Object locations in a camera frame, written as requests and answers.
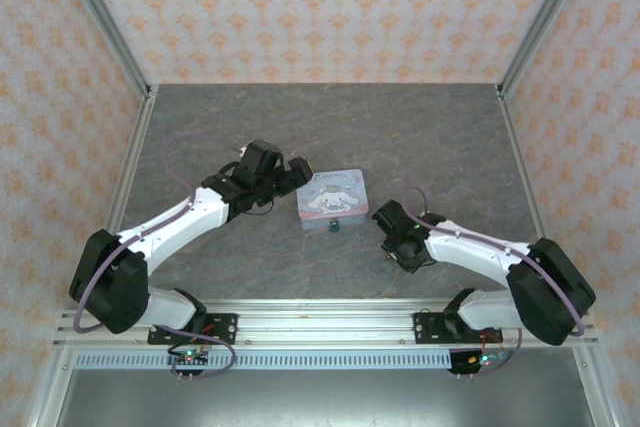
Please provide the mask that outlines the blue cartoon tin box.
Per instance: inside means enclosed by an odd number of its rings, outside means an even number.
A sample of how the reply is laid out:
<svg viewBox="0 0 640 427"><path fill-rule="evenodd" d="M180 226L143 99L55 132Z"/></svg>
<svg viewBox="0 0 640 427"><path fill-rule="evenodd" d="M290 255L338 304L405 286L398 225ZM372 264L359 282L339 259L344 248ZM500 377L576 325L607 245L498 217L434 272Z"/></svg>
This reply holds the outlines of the blue cartoon tin box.
<svg viewBox="0 0 640 427"><path fill-rule="evenodd" d="M298 216L306 231L325 229L338 218L341 228L361 225L369 213L364 174L360 169L314 173L296 190Z"/></svg>

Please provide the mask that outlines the aluminium side rail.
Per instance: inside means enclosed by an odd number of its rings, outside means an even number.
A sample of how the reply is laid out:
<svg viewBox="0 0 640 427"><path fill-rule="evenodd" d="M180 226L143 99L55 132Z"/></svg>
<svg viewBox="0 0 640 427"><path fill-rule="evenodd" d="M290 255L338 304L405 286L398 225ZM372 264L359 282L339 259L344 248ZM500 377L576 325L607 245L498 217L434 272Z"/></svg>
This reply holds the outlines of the aluminium side rail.
<svg viewBox="0 0 640 427"><path fill-rule="evenodd" d="M108 230L118 231L121 226L158 90L159 85L152 84L142 96L107 212ZM37 390L26 427L56 427L58 424L80 350L80 347L73 344L74 338L70 332L63 332L63 340L61 344L51 343L46 350L50 359L44 370L44 377Z"/></svg>
<svg viewBox="0 0 640 427"><path fill-rule="evenodd" d="M500 111L513 148L518 171L523 183L529 209L536 233L547 234L540 214L530 177L525 166L523 151L520 147L505 95L498 85L495 86ZM626 427L618 407L611 397L609 381L605 377L606 355L598 336L575 338L569 343L576 368L584 390L589 413L594 427Z"/></svg>

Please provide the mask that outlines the grey metal panel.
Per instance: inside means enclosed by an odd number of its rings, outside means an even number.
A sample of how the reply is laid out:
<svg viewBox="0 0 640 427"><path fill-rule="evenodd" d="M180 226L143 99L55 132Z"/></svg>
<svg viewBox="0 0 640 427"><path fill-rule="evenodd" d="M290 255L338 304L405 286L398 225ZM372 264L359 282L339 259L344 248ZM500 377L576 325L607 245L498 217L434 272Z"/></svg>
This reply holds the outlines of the grey metal panel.
<svg viewBox="0 0 640 427"><path fill-rule="evenodd" d="M56 427L593 427L575 369L518 361L455 380L437 370L76 371Z"/></svg>

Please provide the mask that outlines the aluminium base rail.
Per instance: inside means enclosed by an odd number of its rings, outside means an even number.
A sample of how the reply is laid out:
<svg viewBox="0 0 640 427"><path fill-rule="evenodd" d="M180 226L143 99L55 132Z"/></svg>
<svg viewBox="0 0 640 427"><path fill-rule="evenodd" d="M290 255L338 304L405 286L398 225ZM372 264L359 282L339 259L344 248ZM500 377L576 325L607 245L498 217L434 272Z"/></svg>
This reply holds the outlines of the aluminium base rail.
<svg viewBox="0 0 640 427"><path fill-rule="evenodd" d="M444 309L446 299L225 299L203 301L210 312L238 315L235 346L249 349L409 348L415 345L413 314ZM138 324L122 334L72 329L73 310L65 310L54 334L54 348L125 349L147 344L149 326ZM570 337L561 347L598 347L600 336L592 316L583 337Z"/></svg>

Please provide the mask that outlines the aluminium frame post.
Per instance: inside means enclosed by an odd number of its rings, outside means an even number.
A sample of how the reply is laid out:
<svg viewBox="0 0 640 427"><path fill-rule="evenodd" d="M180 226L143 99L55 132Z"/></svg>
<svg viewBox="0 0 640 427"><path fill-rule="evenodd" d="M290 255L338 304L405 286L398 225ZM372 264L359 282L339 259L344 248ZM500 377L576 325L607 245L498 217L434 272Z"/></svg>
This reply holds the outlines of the aluminium frame post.
<svg viewBox="0 0 640 427"><path fill-rule="evenodd" d="M498 97L506 100L533 58L552 21L565 0L543 0L524 38L509 63L502 80L496 84Z"/></svg>
<svg viewBox="0 0 640 427"><path fill-rule="evenodd" d="M83 0L83 2L96 21L132 86L142 97L147 97L151 90L151 84L143 74L106 1Z"/></svg>

